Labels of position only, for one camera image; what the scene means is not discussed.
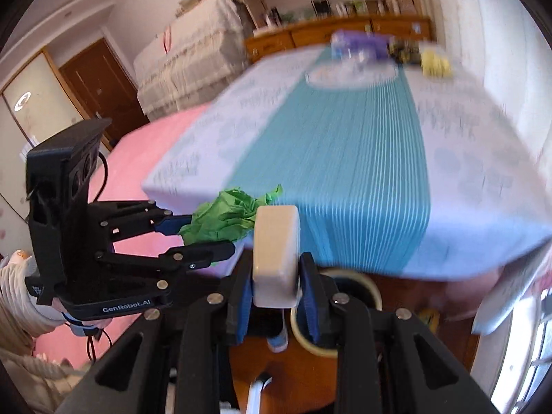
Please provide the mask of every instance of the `wooden drawer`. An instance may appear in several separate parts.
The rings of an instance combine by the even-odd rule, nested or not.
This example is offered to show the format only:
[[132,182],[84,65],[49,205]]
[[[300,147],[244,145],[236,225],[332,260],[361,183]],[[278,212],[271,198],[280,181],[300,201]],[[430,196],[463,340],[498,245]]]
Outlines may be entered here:
[[248,39],[245,42],[245,47],[247,48],[251,62],[257,62],[264,56],[284,51],[285,49],[293,49],[295,46],[289,33],[283,32],[274,36]]
[[332,34],[338,30],[370,32],[371,25],[369,20],[354,22],[343,21],[328,26],[319,26],[316,28],[292,31],[292,38],[296,47],[316,45],[318,43],[329,43],[332,38]]
[[378,20],[372,21],[372,28],[378,34],[389,34],[405,40],[431,40],[429,22],[405,20]]

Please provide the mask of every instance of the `wooden floor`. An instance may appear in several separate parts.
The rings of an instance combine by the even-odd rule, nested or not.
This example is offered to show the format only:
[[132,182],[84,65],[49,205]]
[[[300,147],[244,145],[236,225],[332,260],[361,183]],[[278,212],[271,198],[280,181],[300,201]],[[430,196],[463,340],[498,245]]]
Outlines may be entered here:
[[[383,309],[405,307],[413,312],[428,306],[429,300],[443,290],[443,283],[371,276],[382,293]],[[477,347],[471,336],[472,319],[442,322],[437,336],[466,368],[470,369]],[[263,391],[262,414],[304,413],[327,406],[335,399],[337,360],[318,358],[303,349],[290,331],[288,349],[270,352],[265,339],[246,338],[244,344],[230,349],[234,387],[242,412],[245,412],[249,385],[263,371],[273,382]]]

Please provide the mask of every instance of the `blue striped cover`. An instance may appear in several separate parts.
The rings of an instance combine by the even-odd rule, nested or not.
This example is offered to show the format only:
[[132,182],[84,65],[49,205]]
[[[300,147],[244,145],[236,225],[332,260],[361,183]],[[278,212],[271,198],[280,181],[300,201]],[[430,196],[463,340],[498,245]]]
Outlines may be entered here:
[[354,90],[300,80],[228,187],[259,195],[277,184],[279,203],[299,207],[302,251],[318,264],[399,274],[430,217],[420,122],[402,69]]

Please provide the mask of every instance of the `pink bedsheet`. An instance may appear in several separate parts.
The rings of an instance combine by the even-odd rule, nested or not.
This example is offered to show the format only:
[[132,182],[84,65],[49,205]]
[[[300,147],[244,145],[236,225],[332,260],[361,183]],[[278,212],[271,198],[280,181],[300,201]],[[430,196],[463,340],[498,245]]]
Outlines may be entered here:
[[[144,200],[146,194],[141,183],[155,164],[202,114],[208,105],[161,118],[131,132],[121,139],[108,157],[109,179],[100,200]],[[103,181],[104,171],[100,167],[90,181],[89,199],[92,200]],[[148,233],[115,244],[119,253],[156,257],[169,247],[181,245],[179,237],[166,237],[160,233]],[[115,341],[131,325],[137,315],[118,317],[106,328]],[[106,338],[96,344],[101,356],[109,347]],[[81,366],[88,357],[86,339],[78,338],[69,327],[61,326],[54,332],[38,338],[35,353],[46,354],[51,361],[67,358],[74,367]]]

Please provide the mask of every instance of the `white cover with gray pattern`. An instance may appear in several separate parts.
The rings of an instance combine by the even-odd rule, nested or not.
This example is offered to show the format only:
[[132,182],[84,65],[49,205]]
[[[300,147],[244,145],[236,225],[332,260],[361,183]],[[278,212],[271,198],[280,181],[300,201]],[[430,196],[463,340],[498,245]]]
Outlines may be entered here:
[[[227,188],[250,145],[305,73],[311,80],[325,80],[318,85],[347,85],[348,72],[337,63],[332,73],[317,74],[317,67],[327,64],[313,69],[322,49],[270,56],[250,68],[155,166],[143,183],[148,196],[175,213],[191,213]],[[388,67],[365,70],[366,82],[385,76]],[[426,150],[431,215],[402,275],[465,279],[505,265],[549,239],[552,211],[544,185],[481,85],[458,65],[453,79],[425,78],[418,67],[405,67],[405,74]],[[357,86],[358,79],[350,85]]]

